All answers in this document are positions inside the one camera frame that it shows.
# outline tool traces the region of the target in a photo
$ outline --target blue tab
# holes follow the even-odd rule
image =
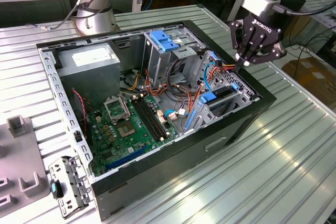
[[[206,103],[206,102],[207,102],[207,100],[206,100],[205,97],[203,97],[203,96],[200,97],[200,100],[201,100],[203,103]]]
[[[151,38],[155,43],[162,49],[162,51],[167,52],[180,48],[178,44],[175,44],[171,38],[164,31],[151,31]]]
[[[215,60],[220,60],[220,59],[215,55],[214,52],[209,51],[209,54],[210,54]]]
[[[186,130],[186,131],[189,129],[190,124],[191,124],[191,122],[193,121],[193,119],[194,119],[194,117],[195,117],[195,114],[196,114],[196,110],[193,111],[193,113],[191,114],[191,116],[190,116],[190,118],[189,118],[189,121],[188,121],[188,123],[187,123],[187,125],[186,125],[186,127],[185,127],[185,130]]]
[[[203,103],[207,103],[209,101],[212,101],[214,99],[216,99],[217,97],[213,94],[213,92],[207,92],[205,94],[203,94],[201,97],[200,97],[200,100],[203,102]]]
[[[231,83],[231,87],[236,91],[239,89],[239,85],[235,82]]]

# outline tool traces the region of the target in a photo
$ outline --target aluminum table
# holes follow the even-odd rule
[[[122,29],[191,19],[234,55],[228,27],[205,8],[116,18]],[[46,170],[57,158],[74,153],[35,44],[77,36],[70,22],[51,32],[25,26],[0,29],[0,123],[17,114],[31,117]],[[275,104],[235,143],[104,223],[323,223],[329,217],[336,207],[336,115],[273,64],[248,71],[277,97]],[[99,221],[94,202],[63,221],[51,194],[0,219]]]

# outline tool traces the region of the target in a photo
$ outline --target ram slot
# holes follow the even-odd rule
[[[160,126],[155,116],[153,115],[152,110],[145,101],[135,100],[132,101],[132,104],[156,142],[160,141],[162,137],[167,137],[166,132]]]

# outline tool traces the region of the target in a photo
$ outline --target motherboard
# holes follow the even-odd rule
[[[128,100],[108,99],[104,106],[88,113],[94,174],[104,174],[179,137],[168,119],[160,121],[160,112],[149,94]]]

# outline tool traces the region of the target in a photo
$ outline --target metal bracket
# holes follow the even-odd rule
[[[92,190],[86,183],[87,177],[78,156],[61,157],[49,166],[49,170],[51,178],[60,183],[63,192],[58,205],[64,219],[88,206]]]

